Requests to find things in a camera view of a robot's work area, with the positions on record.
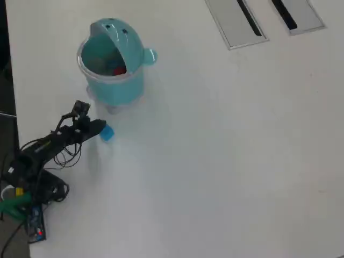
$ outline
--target container lid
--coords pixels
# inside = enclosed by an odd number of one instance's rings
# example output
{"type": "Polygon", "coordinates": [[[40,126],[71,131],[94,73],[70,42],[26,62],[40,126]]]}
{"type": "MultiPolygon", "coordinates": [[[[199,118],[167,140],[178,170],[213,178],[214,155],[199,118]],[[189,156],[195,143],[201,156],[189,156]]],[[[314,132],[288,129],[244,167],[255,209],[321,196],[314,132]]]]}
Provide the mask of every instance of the container lid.
{"type": "Polygon", "coordinates": [[[144,47],[136,31],[124,21],[105,18],[90,26],[91,37],[106,34],[113,41],[125,62],[127,72],[134,73],[144,62],[144,47]]]}

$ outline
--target teal plastic container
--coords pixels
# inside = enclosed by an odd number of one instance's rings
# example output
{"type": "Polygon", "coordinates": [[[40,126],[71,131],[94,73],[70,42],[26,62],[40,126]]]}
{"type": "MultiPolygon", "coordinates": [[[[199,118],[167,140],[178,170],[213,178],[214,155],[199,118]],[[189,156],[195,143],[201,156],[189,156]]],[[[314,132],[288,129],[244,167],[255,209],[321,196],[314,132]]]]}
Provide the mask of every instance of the teal plastic container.
{"type": "Polygon", "coordinates": [[[144,48],[132,27],[112,18],[92,23],[90,37],[77,53],[90,93],[114,107],[131,104],[143,94],[143,66],[154,64],[156,59],[156,51],[144,48]]]}

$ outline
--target cable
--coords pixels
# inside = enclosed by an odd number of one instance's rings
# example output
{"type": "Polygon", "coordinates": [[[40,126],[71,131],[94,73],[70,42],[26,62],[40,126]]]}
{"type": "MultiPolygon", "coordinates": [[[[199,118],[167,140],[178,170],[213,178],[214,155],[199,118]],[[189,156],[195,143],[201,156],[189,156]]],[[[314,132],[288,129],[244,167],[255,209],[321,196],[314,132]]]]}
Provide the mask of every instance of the cable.
{"type": "Polygon", "coordinates": [[[7,190],[12,189],[12,188],[14,188],[14,186],[9,184],[7,187],[5,187],[5,188],[1,191],[1,194],[0,194],[1,200],[4,200],[4,193],[5,193],[7,190]]]}
{"type": "Polygon", "coordinates": [[[32,143],[37,142],[37,141],[40,141],[40,140],[43,140],[43,139],[44,139],[44,138],[38,138],[38,139],[34,139],[34,140],[32,140],[32,141],[27,142],[26,144],[24,144],[24,145],[20,148],[20,151],[22,151],[27,145],[32,144],[32,143]]]}
{"type": "Polygon", "coordinates": [[[11,241],[15,237],[15,235],[18,233],[20,228],[24,225],[24,223],[25,223],[25,220],[19,224],[19,226],[13,231],[13,233],[7,239],[7,241],[6,241],[4,247],[2,248],[2,251],[1,251],[1,258],[4,258],[4,254],[5,254],[6,249],[8,248],[9,244],[11,243],[11,241]]]}
{"type": "MultiPolygon", "coordinates": [[[[3,174],[4,174],[4,170],[5,170],[5,162],[6,162],[6,159],[7,159],[9,154],[10,154],[10,152],[7,152],[4,155],[4,159],[2,160],[1,171],[0,171],[0,188],[1,188],[1,182],[3,180],[2,178],[3,178],[3,174]]],[[[4,221],[4,212],[3,211],[0,214],[0,220],[4,221]]]]}

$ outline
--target white table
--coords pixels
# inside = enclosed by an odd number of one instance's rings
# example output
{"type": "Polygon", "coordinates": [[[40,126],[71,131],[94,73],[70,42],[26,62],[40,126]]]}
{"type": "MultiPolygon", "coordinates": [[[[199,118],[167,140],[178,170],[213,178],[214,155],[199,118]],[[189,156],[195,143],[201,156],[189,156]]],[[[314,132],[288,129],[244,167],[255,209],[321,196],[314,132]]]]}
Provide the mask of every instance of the white table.
{"type": "Polygon", "coordinates": [[[267,0],[248,3],[270,41],[228,51],[203,0],[7,1],[20,143],[76,99],[116,130],[58,172],[70,194],[33,258],[344,254],[344,1],[313,0],[328,28],[295,37],[267,0]],[[76,63],[102,17],[159,54],[115,116],[76,63]]]}

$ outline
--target blue bottle cap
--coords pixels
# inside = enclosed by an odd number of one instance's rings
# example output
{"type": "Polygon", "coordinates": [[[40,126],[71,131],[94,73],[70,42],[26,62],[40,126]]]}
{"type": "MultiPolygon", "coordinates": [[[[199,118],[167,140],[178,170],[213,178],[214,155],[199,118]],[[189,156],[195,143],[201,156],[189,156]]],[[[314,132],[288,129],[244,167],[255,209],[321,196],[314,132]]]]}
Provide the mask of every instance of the blue bottle cap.
{"type": "Polygon", "coordinates": [[[109,141],[114,136],[114,131],[110,125],[106,124],[99,135],[104,141],[109,141]]]}

